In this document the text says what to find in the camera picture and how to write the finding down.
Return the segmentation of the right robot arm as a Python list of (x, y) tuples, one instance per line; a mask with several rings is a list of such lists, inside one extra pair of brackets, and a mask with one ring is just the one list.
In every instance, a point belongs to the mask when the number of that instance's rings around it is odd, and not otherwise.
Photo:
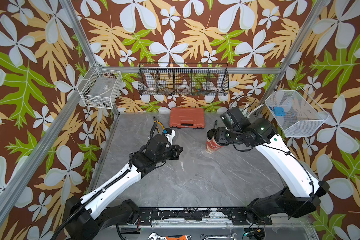
[(258, 224), (266, 217), (285, 213), (299, 218), (317, 210), (320, 198), (329, 191), (329, 184), (308, 172), (289, 151), (275, 127), (266, 119), (250, 122), (235, 107), (220, 115), (224, 127), (218, 127), (215, 141), (218, 145), (245, 145), (244, 152), (256, 149), (276, 169), (286, 186), (265, 198), (256, 198), (246, 207), (246, 220)]

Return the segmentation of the red milk tea cup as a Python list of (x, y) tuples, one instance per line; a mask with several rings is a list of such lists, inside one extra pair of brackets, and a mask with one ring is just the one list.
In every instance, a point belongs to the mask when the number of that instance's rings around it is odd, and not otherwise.
[(209, 154), (212, 154), (219, 149), (227, 146), (227, 145), (221, 145), (217, 143), (215, 139), (215, 134), (217, 132), (217, 129), (211, 129), (207, 132), (207, 143), (206, 143), (206, 152)]

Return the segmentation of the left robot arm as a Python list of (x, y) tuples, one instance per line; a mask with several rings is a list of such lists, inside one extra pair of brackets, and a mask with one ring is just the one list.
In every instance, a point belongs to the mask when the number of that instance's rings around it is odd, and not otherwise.
[(113, 225), (136, 220), (140, 208), (132, 201), (126, 200), (121, 205), (109, 207), (122, 192), (144, 176), (164, 166), (168, 160), (178, 160), (183, 148), (173, 145), (175, 131), (150, 137), (148, 142), (137, 152), (131, 153), (129, 161), (112, 178), (97, 189), (82, 196), (68, 199), (64, 212), (64, 221), (55, 230), (55, 240), (62, 230), (67, 230), (72, 240), (92, 240), (99, 231)]

